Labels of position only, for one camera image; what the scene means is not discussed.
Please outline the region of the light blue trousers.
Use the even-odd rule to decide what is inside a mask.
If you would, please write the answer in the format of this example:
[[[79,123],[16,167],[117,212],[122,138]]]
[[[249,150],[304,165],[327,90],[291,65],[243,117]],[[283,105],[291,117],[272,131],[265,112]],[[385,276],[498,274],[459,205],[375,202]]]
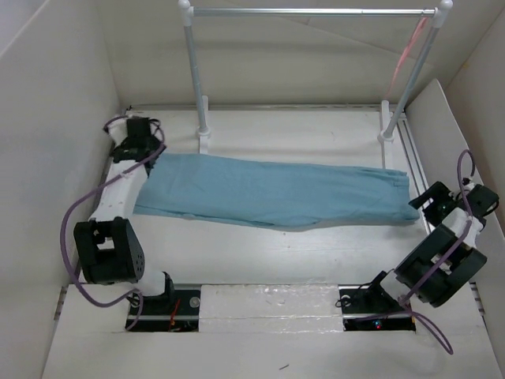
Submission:
[[[403,171],[163,154],[134,212],[266,228],[416,222]]]

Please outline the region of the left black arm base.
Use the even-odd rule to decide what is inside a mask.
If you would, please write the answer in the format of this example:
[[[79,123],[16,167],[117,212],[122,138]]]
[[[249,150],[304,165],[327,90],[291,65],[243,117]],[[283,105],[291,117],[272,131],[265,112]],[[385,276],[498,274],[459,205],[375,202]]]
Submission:
[[[175,287],[171,303],[147,297],[136,323],[138,307],[129,307],[125,328],[129,332],[197,332],[201,287]]]

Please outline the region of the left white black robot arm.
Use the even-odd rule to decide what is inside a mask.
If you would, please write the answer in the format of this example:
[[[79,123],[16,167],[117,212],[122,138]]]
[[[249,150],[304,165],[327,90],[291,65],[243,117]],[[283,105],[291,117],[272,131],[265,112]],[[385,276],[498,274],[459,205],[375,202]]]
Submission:
[[[165,150],[161,123],[155,118],[118,116],[104,126],[113,140],[110,166],[95,211],[73,229],[81,270],[87,283],[127,283],[159,313],[176,302],[174,285],[163,271],[150,268],[130,222],[144,183]]]

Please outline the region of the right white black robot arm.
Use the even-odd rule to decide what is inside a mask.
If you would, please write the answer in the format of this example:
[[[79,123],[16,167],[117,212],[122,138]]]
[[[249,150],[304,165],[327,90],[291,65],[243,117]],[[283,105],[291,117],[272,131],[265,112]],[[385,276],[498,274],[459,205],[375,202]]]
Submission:
[[[436,182],[411,200],[410,206],[419,209],[425,203],[425,219],[435,229],[394,270],[395,280],[408,291],[394,295],[389,286],[381,283],[387,276],[381,272],[363,295],[372,310],[396,312],[414,295],[437,308],[487,262],[477,249],[476,239],[486,225],[485,217],[499,205],[495,192],[468,178],[458,194]]]

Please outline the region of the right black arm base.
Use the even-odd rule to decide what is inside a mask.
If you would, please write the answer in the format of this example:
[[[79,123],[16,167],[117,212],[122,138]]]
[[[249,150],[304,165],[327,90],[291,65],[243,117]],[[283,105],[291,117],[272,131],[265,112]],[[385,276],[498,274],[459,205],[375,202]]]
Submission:
[[[345,332],[415,332],[413,318],[392,298],[367,288],[343,287],[335,307]]]

